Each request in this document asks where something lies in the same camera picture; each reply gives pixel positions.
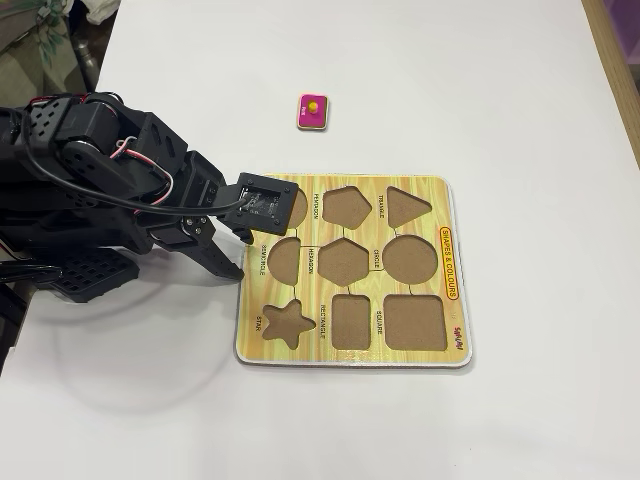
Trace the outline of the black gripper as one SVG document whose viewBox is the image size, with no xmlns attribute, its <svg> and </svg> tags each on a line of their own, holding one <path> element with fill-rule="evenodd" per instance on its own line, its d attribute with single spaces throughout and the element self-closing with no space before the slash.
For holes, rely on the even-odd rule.
<svg viewBox="0 0 640 480">
<path fill-rule="evenodd" d="M 215 216 L 226 215 L 240 207 L 235 186 L 228 187 L 223 174 L 197 151 L 188 151 L 183 166 L 174 175 L 172 206 L 186 208 L 182 228 L 188 241 L 180 252 L 211 274 L 228 280 L 242 280 L 244 272 L 218 247 L 213 237 L 216 229 L 208 217 L 212 213 L 194 209 L 216 208 Z M 244 226 L 232 226 L 232 233 L 246 245 L 253 244 L 253 232 Z"/>
</svg>

